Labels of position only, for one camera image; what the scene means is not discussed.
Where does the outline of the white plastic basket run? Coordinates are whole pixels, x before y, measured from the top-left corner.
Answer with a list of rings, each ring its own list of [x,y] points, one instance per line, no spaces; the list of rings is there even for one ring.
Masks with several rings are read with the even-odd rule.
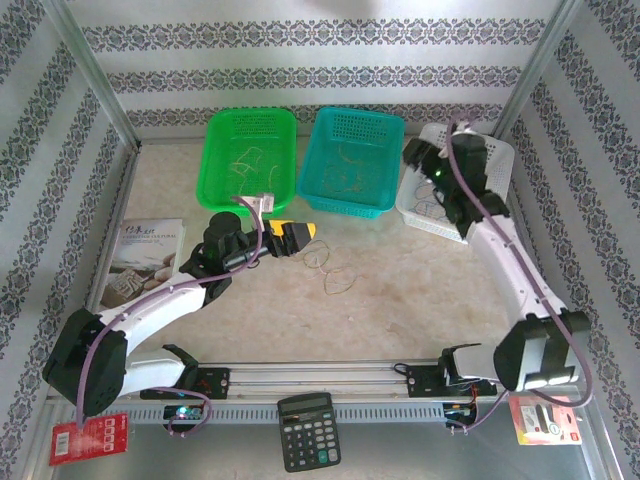
[[[487,188],[503,201],[511,180],[515,151],[508,143],[481,134],[488,156],[485,168]],[[407,167],[400,183],[395,207],[405,225],[465,244],[457,229],[449,222],[445,210],[436,201],[433,185],[419,172]]]

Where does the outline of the book with pale cover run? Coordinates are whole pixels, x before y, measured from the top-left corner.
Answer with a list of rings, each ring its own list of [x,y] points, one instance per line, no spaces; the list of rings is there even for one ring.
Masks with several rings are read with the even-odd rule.
[[[184,240],[183,220],[129,219],[121,224],[101,286],[98,310],[119,307],[168,280]]]

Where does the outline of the teal plastic basket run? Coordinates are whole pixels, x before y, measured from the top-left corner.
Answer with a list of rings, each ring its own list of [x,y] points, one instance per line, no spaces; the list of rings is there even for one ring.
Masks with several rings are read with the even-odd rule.
[[[297,179],[314,210],[375,219],[396,199],[405,133],[398,116],[323,107]]]

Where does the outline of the green plastic basket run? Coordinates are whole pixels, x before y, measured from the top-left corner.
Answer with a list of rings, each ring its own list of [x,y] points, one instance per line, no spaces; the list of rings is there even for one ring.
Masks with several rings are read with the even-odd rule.
[[[196,187],[200,205],[210,211],[246,217],[234,196],[273,193],[273,215],[295,196],[297,121],[282,108],[237,108],[209,121]]]

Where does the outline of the left control circuit board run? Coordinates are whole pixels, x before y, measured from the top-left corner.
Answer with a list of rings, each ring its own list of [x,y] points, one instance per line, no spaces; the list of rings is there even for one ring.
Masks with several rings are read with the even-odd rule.
[[[165,422],[200,422],[206,414],[206,407],[203,404],[168,405],[163,410],[163,420]]]

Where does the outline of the control circuit board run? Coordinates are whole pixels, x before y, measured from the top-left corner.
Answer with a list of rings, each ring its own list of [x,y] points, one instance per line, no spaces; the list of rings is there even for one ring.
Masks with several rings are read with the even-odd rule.
[[[470,426],[477,418],[477,404],[468,403],[444,403],[443,412],[446,422],[457,427]]]
[[[206,407],[203,404],[168,405],[163,410],[163,420],[165,422],[200,422],[206,414]]]

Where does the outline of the black desk calculator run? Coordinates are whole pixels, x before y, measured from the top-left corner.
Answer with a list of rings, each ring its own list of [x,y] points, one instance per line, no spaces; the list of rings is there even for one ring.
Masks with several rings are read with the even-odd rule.
[[[277,402],[284,468],[306,472],[341,462],[340,440],[331,394],[315,392]]]

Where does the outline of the red card package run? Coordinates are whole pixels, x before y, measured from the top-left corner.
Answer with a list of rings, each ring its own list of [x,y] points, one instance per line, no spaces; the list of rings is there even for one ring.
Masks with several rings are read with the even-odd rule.
[[[128,449],[129,417],[117,413],[86,421],[79,429],[75,422],[52,429],[49,465],[60,466],[124,453]]]

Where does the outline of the right control circuit board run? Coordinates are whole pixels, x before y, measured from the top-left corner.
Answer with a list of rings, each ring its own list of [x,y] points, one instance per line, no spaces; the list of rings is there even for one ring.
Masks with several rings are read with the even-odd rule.
[[[443,412],[446,422],[457,427],[470,426],[477,418],[477,404],[468,403],[444,403]]]

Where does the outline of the aluminium right frame post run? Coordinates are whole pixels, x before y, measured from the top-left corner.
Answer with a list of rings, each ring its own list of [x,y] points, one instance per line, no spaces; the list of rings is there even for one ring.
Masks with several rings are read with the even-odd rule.
[[[492,135],[495,138],[504,139],[511,131],[584,2],[585,0],[559,0],[557,8],[549,18],[540,40],[494,126]]]

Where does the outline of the aluminium frame post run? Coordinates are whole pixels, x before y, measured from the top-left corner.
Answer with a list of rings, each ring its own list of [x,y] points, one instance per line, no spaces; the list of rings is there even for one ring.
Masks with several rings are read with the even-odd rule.
[[[494,126],[492,135],[495,138],[504,139],[511,131],[584,2],[585,0],[559,0],[557,8],[549,18],[540,40]]]
[[[129,146],[139,148],[141,140],[117,99],[107,75],[97,61],[67,1],[41,0],[41,3],[120,138]]]

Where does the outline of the aluminium mounting rail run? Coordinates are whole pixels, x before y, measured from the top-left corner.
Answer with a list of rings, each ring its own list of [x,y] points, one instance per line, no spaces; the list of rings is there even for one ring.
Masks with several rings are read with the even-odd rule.
[[[153,389],[172,393],[200,394],[180,390],[175,385],[185,380],[187,373],[198,367],[228,368],[230,381],[226,399],[266,398],[328,392],[344,398],[410,398],[405,369],[409,365],[438,365],[451,376],[455,369],[439,363],[404,365],[380,362],[355,363],[291,363],[291,364],[199,364],[182,360],[161,350],[158,358],[151,355],[136,357],[123,367],[109,367],[98,376],[86,381],[84,412],[97,415],[106,410],[119,397],[139,395],[142,390]],[[499,381],[484,377],[500,389]]]

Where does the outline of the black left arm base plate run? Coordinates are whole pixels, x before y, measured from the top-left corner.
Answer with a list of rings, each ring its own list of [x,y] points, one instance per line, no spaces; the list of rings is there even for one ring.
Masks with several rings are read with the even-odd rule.
[[[198,367],[187,373],[175,388],[200,393],[212,400],[224,400],[228,395],[230,370],[228,368]],[[196,399],[196,396],[185,393],[172,393],[153,389],[140,392],[142,400],[181,400]]]

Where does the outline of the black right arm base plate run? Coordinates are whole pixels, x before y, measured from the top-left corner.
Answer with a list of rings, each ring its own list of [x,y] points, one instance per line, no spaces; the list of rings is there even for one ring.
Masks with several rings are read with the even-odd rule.
[[[409,365],[405,369],[406,385],[410,398],[495,396],[498,388],[489,380],[453,377],[438,365]]]

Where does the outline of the aluminium left frame post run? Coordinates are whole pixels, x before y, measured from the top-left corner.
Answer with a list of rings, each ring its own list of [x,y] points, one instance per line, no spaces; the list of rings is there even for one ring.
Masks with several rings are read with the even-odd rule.
[[[67,1],[41,0],[41,3],[120,138],[129,146],[139,148],[141,140],[117,99],[107,75],[97,61]]]

